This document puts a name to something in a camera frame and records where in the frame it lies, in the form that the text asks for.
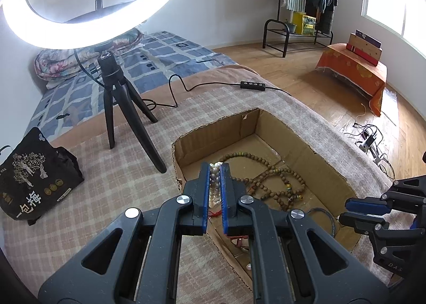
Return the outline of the brown cardboard box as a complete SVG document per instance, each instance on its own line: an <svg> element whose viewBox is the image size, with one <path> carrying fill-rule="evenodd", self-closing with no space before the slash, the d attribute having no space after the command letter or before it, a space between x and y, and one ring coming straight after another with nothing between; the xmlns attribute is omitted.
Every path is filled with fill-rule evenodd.
<svg viewBox="0 0 426 304"><path fill-rule="evenodd" d="M268 111L244 111L191 130L174 142L173 159L182 184L198 177L203 162L224 162L249 194L272 209L302 209L325 231L334 232L347 251L360 240L336 221L355 194L352 187Z"/></svg>

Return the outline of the orange cloth covered table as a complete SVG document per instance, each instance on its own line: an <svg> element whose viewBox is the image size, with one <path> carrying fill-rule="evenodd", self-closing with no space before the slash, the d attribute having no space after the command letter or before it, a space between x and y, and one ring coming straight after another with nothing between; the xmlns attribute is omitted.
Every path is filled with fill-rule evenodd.
<svg viewBox="0 0 426 304"><path fill-rule="evenodd" d="M347 49L345 43L327 46L322 53L316 69L330 70L339 78L349 80L368 96L372 113L381 115L383 91L386 87L387 66L379 62L376 66Z"/></svg>

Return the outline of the black snack bag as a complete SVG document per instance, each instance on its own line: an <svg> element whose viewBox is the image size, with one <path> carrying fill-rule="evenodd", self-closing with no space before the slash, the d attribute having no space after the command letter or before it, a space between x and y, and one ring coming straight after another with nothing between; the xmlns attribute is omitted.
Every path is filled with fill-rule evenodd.
<svg viewBox="0 0 426 304"><path fill-rule="evenodd" d="M76 157L33 127L1 164L1 209L33 225L83 181Z"/></svg>

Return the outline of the red and tan boxes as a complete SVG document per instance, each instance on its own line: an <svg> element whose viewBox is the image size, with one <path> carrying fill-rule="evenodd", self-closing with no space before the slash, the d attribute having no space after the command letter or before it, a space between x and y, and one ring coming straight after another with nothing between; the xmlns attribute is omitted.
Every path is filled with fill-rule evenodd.
<svg viewBox="0 0 426 304"><path fill-rule="evenodd" d="M381 43L375 38L356 30L350 33L346 49L357 54L374 66L378 66L382 55Z"/></svg>

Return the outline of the black mini tripod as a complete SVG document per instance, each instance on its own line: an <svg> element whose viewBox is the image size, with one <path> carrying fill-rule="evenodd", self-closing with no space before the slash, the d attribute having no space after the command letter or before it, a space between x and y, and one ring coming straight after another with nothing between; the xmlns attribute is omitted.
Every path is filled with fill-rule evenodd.
<svg viewBox="0 0 426 304"><path fill-rule="evenodd" d="M136 88L124 76L124 71L117 63L114 54L110 50L110 45L99 45L95 48L95 51L100 54L97 61L100 66L104 85L103 101L110 149L113 149L116 144L113 117L113 100L115 100L124 115L125 120L129 124L129 127L139 140L139 143L142 145L142 148L152 161L153 165L159 172L165 173L167 171L166 165L161 159L161 156L157 152L147 130L142 124L135 106L137 106L152 123L156 123L157 118L151 110L149 110L147 104L142 100Z"/></svg>

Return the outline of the yellow green box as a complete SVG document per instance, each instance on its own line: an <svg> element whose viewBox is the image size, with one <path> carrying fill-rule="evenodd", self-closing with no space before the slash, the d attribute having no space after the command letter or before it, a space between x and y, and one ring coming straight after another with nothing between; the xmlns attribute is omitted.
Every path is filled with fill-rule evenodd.
<svg viewBox="0 0 426 304"><path fill-rule="evenodd" d="M292 23L296 25L294 32L298 35L313 35L316 31L316 18L304 13L294 12Z"/></svg>

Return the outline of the black metal clothes rack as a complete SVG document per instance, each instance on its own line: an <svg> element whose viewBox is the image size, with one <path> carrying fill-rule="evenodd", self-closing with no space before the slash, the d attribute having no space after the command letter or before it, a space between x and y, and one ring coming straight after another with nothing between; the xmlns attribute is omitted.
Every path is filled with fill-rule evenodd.
<svg viewBox="0 0 426 304"><path fill-rule="evenodd" d="M333 43L334 11L339 0L278 0L277 15L264 23L263 48L272 48L287 56L290 44L325 46Z"/></svg>

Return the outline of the blue patterned bed sheet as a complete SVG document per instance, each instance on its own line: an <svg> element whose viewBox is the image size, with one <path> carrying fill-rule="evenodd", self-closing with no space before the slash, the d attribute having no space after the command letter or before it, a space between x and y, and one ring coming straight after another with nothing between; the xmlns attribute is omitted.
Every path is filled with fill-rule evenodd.
<svg viewBox="0 0 426 304"><path fill-rule="evenodd" d="M74 55L81 73L47 88L27 126L39 128L50 141L104 111L99 64L86 70L76 50ZM140 93L166 84L174 74L184 78L233 63L224 54L167 31L144 35L138 45L115 58Z"/></svg>

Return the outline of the folded floral quilt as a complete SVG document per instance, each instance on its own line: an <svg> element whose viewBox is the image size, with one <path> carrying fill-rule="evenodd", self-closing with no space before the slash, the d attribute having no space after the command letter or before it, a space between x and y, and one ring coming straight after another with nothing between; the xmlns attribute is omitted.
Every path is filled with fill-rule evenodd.
<svg viewBox="0 0 426 304"><path fill-rule="evenodd" d="M110 42L109 50L115 56L120 56L138 45L143 37L142 32L133 28L115 37ZM100 54L95 50L95 46L78 48L76 52L86 70L88 70L90 64L97 65L97 58ZM81 73L73 49L43 49L34 60L34 70L41 80L47 82L46 87L48 89L52 89Z"/></svg>

